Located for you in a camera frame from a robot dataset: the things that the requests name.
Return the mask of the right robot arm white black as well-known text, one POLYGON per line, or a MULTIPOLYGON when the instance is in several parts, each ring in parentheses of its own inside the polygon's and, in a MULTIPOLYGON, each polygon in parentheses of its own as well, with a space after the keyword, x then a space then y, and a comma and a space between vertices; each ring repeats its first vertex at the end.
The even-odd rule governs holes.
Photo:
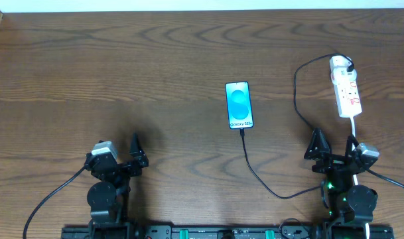
POLYGON ((322 130, 313 130, 304 158, 314 160, 312 171, 326 175, 321 184, 323 203, 330 218, 317 226, 317 238, 367 238, 366 224, 373 220, 377 192, 356 184, 354 176, 368 170, 379 158, 379 151, 359 143, 350 135, 344 155, 333 154, 322 130))

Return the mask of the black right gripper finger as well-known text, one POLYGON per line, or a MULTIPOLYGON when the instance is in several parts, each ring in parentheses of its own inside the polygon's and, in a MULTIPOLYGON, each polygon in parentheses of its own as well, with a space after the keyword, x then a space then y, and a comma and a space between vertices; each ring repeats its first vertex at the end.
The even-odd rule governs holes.
POLYGON ((325 134, 319 127, 314 128, 311 141, 304 154, 304 159, 320 160, 329 154, 331 154, 331 147, 325 137, 325 134))
POLYGON ((345 156, 348 157, 358 145, 356 137, 353 134, 349 135, 346 142, 345 156))

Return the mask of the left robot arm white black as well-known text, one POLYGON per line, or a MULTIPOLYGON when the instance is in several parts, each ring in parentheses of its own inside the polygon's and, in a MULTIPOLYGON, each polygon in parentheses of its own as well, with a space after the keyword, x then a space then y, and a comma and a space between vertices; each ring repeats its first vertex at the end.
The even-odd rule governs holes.
POLYGON ((129 182, 142 175, 149 160, 133 134, 129 154, 131 161, 117 162, 117 149, 111 141, 99 141, 86 154, 84 166, 100 181, 87 193, 91 220, 88 223, 88 238, 144 238, 141 226, 128 218, 129 182))

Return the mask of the blue screen Galaxy smartphone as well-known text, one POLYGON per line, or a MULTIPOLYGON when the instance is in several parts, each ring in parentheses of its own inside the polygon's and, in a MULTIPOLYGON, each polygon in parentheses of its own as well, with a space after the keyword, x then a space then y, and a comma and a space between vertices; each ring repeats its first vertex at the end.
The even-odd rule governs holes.
POLYGON ((226 83, 225 90, 230 129, 253 127, 254 122, 248 82, 226 83))

